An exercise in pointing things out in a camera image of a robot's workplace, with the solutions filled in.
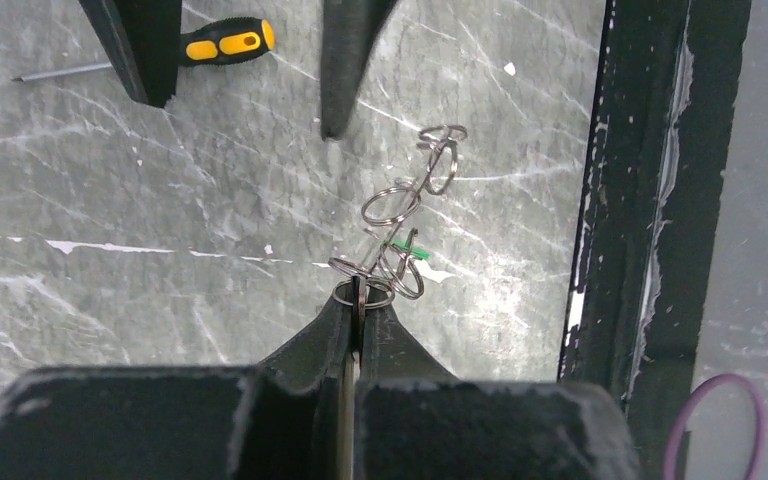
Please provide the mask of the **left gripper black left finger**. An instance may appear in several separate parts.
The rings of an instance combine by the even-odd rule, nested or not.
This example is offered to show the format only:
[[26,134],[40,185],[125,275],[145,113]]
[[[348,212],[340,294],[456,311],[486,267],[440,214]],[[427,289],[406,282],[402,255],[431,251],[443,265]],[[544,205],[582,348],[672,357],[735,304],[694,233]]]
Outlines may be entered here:
[[0,394],[0,479],[334,479],[352,311],[246,366],[57,366]]

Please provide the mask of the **green key tag with keys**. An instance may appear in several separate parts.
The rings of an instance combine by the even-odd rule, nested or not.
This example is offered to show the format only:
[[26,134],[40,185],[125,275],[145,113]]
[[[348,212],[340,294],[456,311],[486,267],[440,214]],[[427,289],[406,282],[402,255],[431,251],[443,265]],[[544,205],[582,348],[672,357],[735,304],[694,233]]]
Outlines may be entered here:
[[430,258],[431,254],[415,245],[413,245],[410,249],[407,249],[405,246],[405,242],[401,240],[394,240],[390,243],[385,243],[384,241],[381,241],[381,256],[387,256],[387,255],[397,255],[399,253],[408,253],[410,257],[426,261]]

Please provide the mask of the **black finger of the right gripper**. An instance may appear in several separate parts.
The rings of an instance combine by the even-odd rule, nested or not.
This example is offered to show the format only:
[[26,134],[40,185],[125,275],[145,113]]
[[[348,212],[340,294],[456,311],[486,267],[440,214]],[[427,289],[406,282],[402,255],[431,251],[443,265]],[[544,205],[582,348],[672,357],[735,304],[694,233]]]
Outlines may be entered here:
[[396,0],[325,0],[320,48],[320,135],[338,140],[350,123],[372,50]]
[[128,96],[164,108],[175,94],[180,0],[81,0],[90,24]]

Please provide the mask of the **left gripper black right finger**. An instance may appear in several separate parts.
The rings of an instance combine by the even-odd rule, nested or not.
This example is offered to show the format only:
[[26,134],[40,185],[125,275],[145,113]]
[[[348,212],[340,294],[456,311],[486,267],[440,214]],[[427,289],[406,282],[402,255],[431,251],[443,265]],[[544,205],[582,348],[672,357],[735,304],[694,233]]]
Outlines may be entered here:
[[353,479],[639,479],[629,427],[590,383],[386,378],[373,360],[371,311],[353,394]]

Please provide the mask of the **metal disc with keyrings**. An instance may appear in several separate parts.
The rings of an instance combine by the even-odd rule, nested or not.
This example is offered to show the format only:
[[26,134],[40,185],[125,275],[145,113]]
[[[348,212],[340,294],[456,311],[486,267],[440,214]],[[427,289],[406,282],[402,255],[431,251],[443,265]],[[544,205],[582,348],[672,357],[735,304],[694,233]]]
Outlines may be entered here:
[[410,219],[426,196],[440,197],[458,174],[459,144],[468,138],[463,125],[442,124],[419,131],[416,147],[426,153],[422,171],[412,178],[399,178],[362,204],[363,231],[372,239],[364,257],[352,262],[331,257],[328,267],[346,279],[332,291],[332,298],[349,307],[351,313],[352,353],[360,359],[367,314],[392,305],[398,297],[417,300],[425,293],[424,279],[416,266],[419,260],[408,253],[381,256],[381,241],[405,242],[407,249],[416,243],[419,230]]

